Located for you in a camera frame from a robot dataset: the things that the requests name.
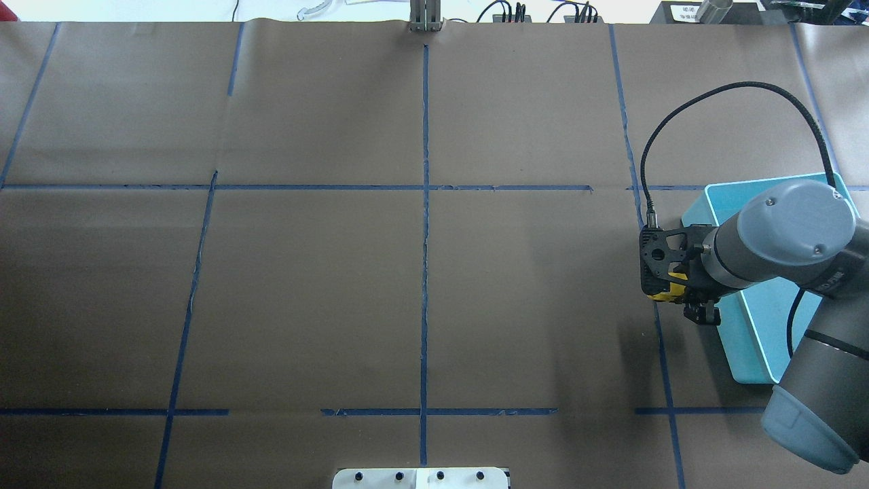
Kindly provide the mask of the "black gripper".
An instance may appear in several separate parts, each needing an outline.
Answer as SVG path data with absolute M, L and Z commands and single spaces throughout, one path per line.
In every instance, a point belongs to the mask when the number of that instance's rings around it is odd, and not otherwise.
M 683 316 L 695 325 L 720 326 L 720 298 L 724 289 L 715 282 L 702 263 L 703 248 L 689 248 L 682 260 L 687 279 Z

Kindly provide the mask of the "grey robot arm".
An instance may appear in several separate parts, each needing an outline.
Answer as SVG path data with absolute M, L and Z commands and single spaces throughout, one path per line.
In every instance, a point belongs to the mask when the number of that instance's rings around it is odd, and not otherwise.
M 785 335 L 767 436 L 835 474 L 867 461 L 867 221 L 847 190 L 819 174 L 708 185 L 682 223 L 709 227 L 701 268 L 743 301 L 723 318 L 761 326 L 785 286 L 816 297 L 806 326 Z

